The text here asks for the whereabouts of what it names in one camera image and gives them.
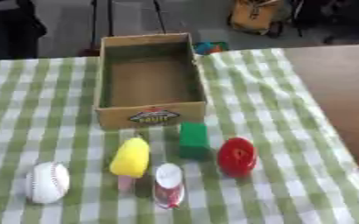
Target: box label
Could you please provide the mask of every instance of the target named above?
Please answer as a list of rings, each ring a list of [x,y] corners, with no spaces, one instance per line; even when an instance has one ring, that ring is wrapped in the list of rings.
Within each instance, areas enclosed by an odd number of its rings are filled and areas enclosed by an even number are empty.
[[[136,123],[158,124],[165,123],[169,120],[179,117],[180,115],[162,108],[150,108],[131,116],[129,120]]]

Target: baseball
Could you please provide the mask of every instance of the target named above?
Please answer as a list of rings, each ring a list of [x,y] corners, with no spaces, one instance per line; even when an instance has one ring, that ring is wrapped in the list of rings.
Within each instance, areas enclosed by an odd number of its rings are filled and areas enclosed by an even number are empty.
[[[62,164],[43,163],[33,167],[25,178],[25,194],[35,203],[52,203],[69,189],[69,173]]]

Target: cardboard box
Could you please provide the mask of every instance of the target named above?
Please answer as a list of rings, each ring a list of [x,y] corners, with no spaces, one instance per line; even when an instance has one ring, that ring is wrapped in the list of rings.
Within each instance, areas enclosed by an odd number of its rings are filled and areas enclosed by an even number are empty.
[[[104,129],[203,122],[205,107],[188,34],[102,40],[95,110]]]

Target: baseball stitching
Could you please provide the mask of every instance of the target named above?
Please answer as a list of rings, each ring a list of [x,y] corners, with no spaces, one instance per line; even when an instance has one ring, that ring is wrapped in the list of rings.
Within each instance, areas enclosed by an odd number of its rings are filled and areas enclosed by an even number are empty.
[[[58,164],[53,164],[52,165],[52,168],[51,168],[51,179],[52,179],[52,182],[54,183],[55,187],[57,188],[57,190],[60,192],[60,194],[63,194],[65,193],[65,189],[61,186],[60,182],[59,182],[59,179],[56,175],[56,172],[55,172],[55,168]]]
[[[30,195],[32,201],[35,201],[35,199],[34,199],[35,187],[36,187],[36,182],[35,182],[35,169],[33,169],[32,172],[31,172],[31,195]]]

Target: table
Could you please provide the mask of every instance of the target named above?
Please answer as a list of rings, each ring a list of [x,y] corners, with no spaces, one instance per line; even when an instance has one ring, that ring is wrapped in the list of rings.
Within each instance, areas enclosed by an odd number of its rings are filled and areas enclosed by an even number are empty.
[[[0,222],[359,222],[359,168],[283,50],[197,63],[212,155],[225,139],[246,137],[258,151],[247,178],[225,177],[213,159],[180,159],[177,126],[102,131],[91,108],[96,58],[0,61]],[[135,133],[151,144],[151,167],[135,194],[122,195],[108,165]],[[33,205],[25,173],[52,160],[68,167],[71,189],[57,203]],[[164,162],[182,168],[187,189],[169,211],[151,201],[151,175]]]
[[[359,164],[359,45],[285,51]]]

